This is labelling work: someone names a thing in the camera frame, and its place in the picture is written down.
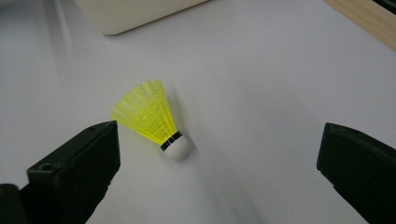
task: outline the shuttlecock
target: shuttlecock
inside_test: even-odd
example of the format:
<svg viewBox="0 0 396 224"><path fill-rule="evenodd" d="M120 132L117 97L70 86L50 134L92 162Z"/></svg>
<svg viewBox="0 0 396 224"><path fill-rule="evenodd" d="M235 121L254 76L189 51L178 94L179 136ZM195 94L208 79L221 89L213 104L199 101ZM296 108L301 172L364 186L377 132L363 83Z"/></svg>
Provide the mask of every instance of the shuttlecock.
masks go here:
<svg viewBox="0 0 396 224"><path fill-rule="evenodd" d="M116 103L111 117L160 145L175 160L190 152L188 140L177 130L160 80L147 81L126 93Z"/></svg>

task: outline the wooden edge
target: wooden edge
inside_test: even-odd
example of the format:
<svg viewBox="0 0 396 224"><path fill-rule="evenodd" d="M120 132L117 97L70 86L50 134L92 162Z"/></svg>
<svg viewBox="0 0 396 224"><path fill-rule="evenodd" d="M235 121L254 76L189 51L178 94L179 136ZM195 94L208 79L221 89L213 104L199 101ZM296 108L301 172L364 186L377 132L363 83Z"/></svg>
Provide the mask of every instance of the wooden edge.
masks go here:
<svg viewBox="0 0 396 224"><path fill-rule="evenodd" d="M396 15L373 0L325 0L325 2L396 51Z"/></svg>

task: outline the screw hole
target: screw hole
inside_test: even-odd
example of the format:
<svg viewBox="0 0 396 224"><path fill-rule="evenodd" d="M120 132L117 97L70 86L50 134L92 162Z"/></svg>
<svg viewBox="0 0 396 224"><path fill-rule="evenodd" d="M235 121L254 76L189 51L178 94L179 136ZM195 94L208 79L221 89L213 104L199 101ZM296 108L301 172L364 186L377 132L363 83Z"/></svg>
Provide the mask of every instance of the screw hole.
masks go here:
<svg viewBox="0 0 396 224"><path fill-rule="evenodd" d="M52 165L50 163L46 163L40 166L40 169L43 171L50 171L52 170Z"/></svg>

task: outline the yellow shuttlecock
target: yellow shuttlecock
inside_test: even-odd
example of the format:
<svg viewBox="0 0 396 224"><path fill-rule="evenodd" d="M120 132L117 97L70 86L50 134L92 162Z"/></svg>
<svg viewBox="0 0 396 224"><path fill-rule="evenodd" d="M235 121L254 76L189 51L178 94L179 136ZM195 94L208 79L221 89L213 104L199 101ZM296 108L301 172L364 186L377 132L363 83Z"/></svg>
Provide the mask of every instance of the yellow shuttlecock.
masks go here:
<svg viewBox="0 0 396 224"><path fill-rule="evenodd" d="M181 160L189 154L189 142L177 130L160 80L147 81L126 93L111 117L160 145L173 159Z"/></svg>

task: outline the white table surface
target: white table surface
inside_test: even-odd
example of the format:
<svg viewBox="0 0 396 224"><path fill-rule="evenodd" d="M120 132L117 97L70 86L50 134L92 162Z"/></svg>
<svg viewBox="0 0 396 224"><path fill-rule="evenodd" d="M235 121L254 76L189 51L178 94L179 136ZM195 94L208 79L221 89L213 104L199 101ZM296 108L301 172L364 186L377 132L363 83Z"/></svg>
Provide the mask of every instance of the white table surface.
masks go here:
<svg viewBox="0 0 396 224"><path fill-rule="evenodd" d="M212 0L122 35L72 0L0 9L0 183L158 78L194 151L119 126L88 223L366 223L316 169L324 124L396 147L396 53L321 0Z"/></svg>

